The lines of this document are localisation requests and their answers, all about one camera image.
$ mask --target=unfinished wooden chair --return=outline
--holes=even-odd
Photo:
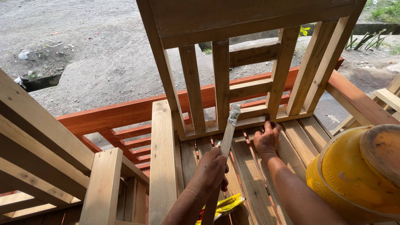
[[[220,224],[292,224],[259,156],[252,151],[254,133],[262,130],[267,113],[284,128],[279,156],[303,181],[307,165],[332,137],[313,116],[325,90],[362,125],[400,124],[334,70],[365,2],[137,0],[167,97],[153,102],[149,224],[161,223],[192,178],[198,158],[222,138],[230,103],[266,96],[256,105],[242,106],[228,160],[232,168],[227,174],[228,191],[220,199],[240,193],[246,203],[230,217],[218,219]],[[204,5],[210,6],[206,13]],[[311,22],[318,23],[285,102],[282,94],[300,25]],[[229,51],[230,37],[279,28],[277,42]],[[211,97],[200,87],[194,46],[208,41],[212,41],[214,66],[214,88],[208,89],[213,91]],[[166,51],[170,48],[179,48],[188,105],[180,104],[175,89]],[[229,80],[232,67],[270,60],[274,60],[272,72],[262,78]],[[203,109],[210,107],[209,102],[214,102],[216,119],[205,121]],[[182,112],[190,113],[192,123],[185,123]]]
[[[389,84],[388,88],[375,91],[370,98],[378,105],[388,111],[394,118],[400,121],[400,73]],[[332,135],[336,136],[340,132],[361,126],[360,123],[352,116],[348,116],[333,131]]]
[[[146,223],[149,178],[121,149],[93,153],[1,69],[0,81],[0,224]]]

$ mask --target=plastic litter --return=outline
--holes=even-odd
[[[28,59],[28,54],[31,53],[31,50],[22,50],[22,52],[18,55],[19,59]]]
[[[22,83],[22,80],[21,80],[21,78],[20,78],[20,77],[18,77],[18,78],[17,78],[17,79],[15,79],[14,81],[15,81],[15,83],[17,83],[17,84],[21,85],[22,87],[24,87],[24,88],[26,89],[26,87],[25,87],[24,83]]]

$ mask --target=chair backrest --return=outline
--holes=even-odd
[[[268,93],[264,106],[243,109],[242,126],[271,114],[277,121],[312,114],[365,5],[365,0],[137,0],[181,140],[221,132],[229,104]],[[318,22],[287,106],[279,107],[300,25]],[[229,38],[280,28],[279,40],[229,51]],[[212,41],[216,120],[205,122],[194,44]],[[185,125],[166,49],[179,48],[192,125]],[[230,68],[274,60],[270,79],[229,85]]]

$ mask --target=green grass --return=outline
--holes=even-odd
[[[400,24],[400,0],[380,0],[375,6],[371,12],[372,20]]]
[[[211,54],[211,49],[206,48],[206,49],[204,49],[203,52],[206,53],[206,54]]]

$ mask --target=dirt ground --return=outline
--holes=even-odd
[[[29,70],[50,76],[54,69],[65,68],[58,86],[30,93],[54,116],[164,93],[135,0],[0,0],[0,21],[0,67],[9,76],[16,78]],[[272,40],[277,38],[230,47]],[[309,40],[298,39],[291,66],[301,64]],[[400,36],[385,42],[398,44]],[[32,51],[29,59],[19,59],[27,49]],[[400,56],[389,52],[384,46],[373,52],[345,50],[339,72],[370,95],[387,87],[400,71]],[[168,55],[176,88],[186,89],[178,49],[168,50]],[[213,83],[212,56],[197,45],[196,55],[200,84]],[[230,78],[269,72],[272,63],[234,68]],[[327,93],[315,114],[329,130],[349,115]],[[206,110],[206,118],[214,119],[212,109]],[[89,137],[101,147],[109,146],[99,135]]]

